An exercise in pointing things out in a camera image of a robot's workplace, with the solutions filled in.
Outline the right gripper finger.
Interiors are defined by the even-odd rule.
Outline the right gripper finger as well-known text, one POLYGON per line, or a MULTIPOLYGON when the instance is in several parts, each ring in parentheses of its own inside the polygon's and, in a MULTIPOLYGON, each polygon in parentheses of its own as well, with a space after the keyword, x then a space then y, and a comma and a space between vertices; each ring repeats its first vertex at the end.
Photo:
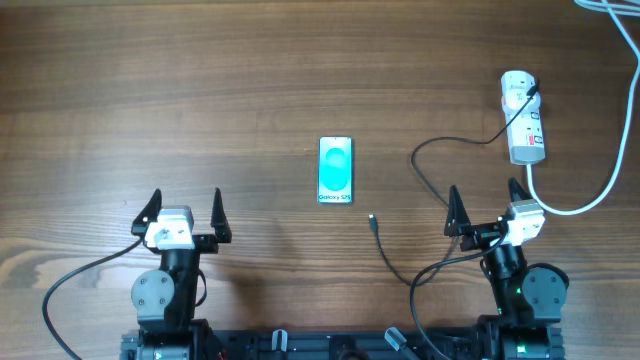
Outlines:
POLYGON ((449 188, 448 213, 445 221, 444 235, 457 237, 472 232, 471 221, 456 185, 449 188))
POLYGON ((532 199, 531 194, 528 191, 526 191, 515 178, 510 178, 508 180, 508 188, 509 188, 509 195, 512 202, 532 199))

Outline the turquoise Galaxy S25 smartphone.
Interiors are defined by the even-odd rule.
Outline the turquoise Galaxy S25 smartphone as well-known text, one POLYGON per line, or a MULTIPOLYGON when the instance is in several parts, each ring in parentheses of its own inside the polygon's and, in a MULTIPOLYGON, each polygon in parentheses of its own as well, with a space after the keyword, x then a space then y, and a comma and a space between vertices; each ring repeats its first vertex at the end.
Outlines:
POLYGON ((318 146, 317 201, 321 204, 353 202, 353 140, 323 136, 318 146))

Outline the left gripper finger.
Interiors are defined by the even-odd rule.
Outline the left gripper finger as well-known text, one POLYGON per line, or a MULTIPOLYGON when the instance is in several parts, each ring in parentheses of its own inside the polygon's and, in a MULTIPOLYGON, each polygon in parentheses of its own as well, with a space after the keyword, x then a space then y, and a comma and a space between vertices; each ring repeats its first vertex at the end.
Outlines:
POLYGON ((157 221, 158 214, 162 208, 162 193, 156 189, 150 200, 133 220, 131 234, 137 237, 144 237, 149 225, 157 221))
POLYGON ((217 243, 230 243, 232 241, 232 231, 224 211, 222 193, 219 188, 215 188, 210 227, 214 229, 217 243))

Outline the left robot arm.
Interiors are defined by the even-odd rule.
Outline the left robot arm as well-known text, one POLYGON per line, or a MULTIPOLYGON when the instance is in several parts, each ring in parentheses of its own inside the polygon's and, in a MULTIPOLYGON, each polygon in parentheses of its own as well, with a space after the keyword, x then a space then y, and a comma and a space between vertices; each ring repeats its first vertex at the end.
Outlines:
POLYGON ((164 206, 156 190, 134 219, 131 233, 152 253, 160 266, 140 275, 131 289, 139 330, 122 338, 120 357, 143 359, 225 359, 227 351, 209 323, 194 318, 203 302, 197 298, 203 254, 216 254, 232 240, 221 191, 214 192, 210 234, 193 232, 188 206, 164 206))

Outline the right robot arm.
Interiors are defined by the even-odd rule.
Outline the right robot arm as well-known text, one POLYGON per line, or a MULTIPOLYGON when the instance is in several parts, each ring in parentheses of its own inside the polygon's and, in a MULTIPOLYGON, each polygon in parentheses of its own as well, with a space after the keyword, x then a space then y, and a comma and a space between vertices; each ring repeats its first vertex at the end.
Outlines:
POLYGON ((449 190, 444 234, 459 237, 460 249, 479 250, 481 270, 494 295, 498 314, 482 315, 475 326, 472 359, 538 359, 566 357, 561 309, 569 277, 548 263, 529 264, 522 246, 536 238, 545 211, 517 182, 508 182, 511 202, 496 221, 474 225, 456 186, 449 190))

